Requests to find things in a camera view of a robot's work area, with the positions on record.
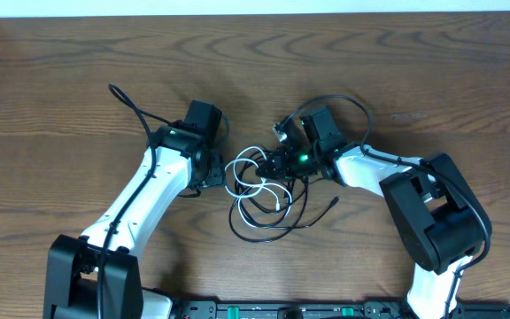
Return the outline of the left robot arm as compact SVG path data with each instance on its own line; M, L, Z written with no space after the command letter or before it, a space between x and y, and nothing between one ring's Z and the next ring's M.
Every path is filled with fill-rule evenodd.
M143 160L108 210L78 237L60 235L48 253L46 318L167 318L171 298L145 289L139 261L170 204L225 182L216 135L222 112L194 100L182 121L151 134Z

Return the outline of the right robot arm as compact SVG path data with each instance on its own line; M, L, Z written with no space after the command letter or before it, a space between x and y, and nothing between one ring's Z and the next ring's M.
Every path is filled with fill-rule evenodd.
M406 303L418 318L449 318L466 269L491 248L491 221L445 153L399 157L365 143L349 143L326 106L274 125L282 147L260 177L291 181L322 174L345 187L382 197L415 263Z

